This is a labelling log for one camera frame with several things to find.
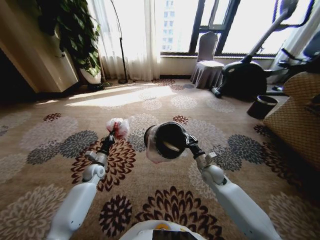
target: window sill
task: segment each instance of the window sill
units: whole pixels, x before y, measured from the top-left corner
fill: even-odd
[[[161,55],[161,58],[168,59],[196,59],[197,56],[184,56],[184,55]],[[214,59],[242,59],[243,56],[215,56]],[[274,57],[271,56],[254,56],[253,60],[274,60]]]

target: exercise bike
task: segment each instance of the exercise bike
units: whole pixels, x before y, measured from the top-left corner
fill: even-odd
[[[303,50],[303,55],[306,58],[297,58],[288,52],[285,48],[282,48],[281,51],[290,59],[290,60],[280,60],[277,65],[283,70],[286,70],[286,73],[283,75],[279,81],[281,84],[284,84],[292,76],[301,73],[320,73],[320,31],[318,31],[307,46]],[[285,95],[283,93],[283,87],[281,85],[276,85],[272,88],[272,91],[267,91],[266,95]]]
[[[280,71],[264,70],[258,63],[252,61],[253,56],[274,31],[303,26],[310,18],[314,2],[315,0],[310,0],[305,18],[301,24],[282,25],[280,27],[282,21],[292,16],[296,10],[298,0],[282,0],[280,3],[280,15],[277,19],[278,0],[276,0],[272,25],[241,61],[232,62],[222,68],[223,78],[221,85],[211,89],[214,95],[217,98],[220,98],[222,94],[227,94],[239,99],[251,99],[257,95],[265,94],[267,91],[267,78],[271,75],[280,74]]]

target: trash can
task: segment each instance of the trash can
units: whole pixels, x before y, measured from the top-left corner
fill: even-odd
[[[259,95],[246,113],[255,119],[264,119],[277,103],[273,97]]]

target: patterned carpet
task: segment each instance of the patterned carpet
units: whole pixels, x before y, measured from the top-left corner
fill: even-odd
[[[270,216],[283,239],[318,239],[319,187],[310,185],[309,167],[246,114],[249,106],[217,99],[188,80],[164,79],[2,109],[0,240],[46,236],[90,164],[84,153],[100,149],[105,123],[116,117],[129,119],[130,134],[112,146],[106,176],[72,239],[116,240],[152,219],[185,225],[209,240],[244,239],[191,153],[161,164],[146,158],[145,130],[166,121],[182,124],[204,151],[218,154],[215,164]]]

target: white curtain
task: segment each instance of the white curtain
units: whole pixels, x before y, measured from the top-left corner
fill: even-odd
[[[157,0],[113,0],[122,30],[127,73],[132,80],[160,77],[160,41]],[[111,0],[88,0],[91,15],[100,24],[99,52],[112,79],[124,79],[120,29]]]
[[[303,58],[302,51],[308,44],[310,39],[319,30],[320,24],[320,1],[316,1],[311,12],[311,16],[305,25],[296,28],[290,37],[285,41],[282,48],[285,48],[294,56],[300,56]],[[278,66],[280,60],[288,60],[289,58],[282,51],[279,51],[275,56],[274,61],[271,64],[270,69],[279,70],[281,67]],[[276,83],[281,80],[283,75],[271,76],[267,79],[269,84]]]

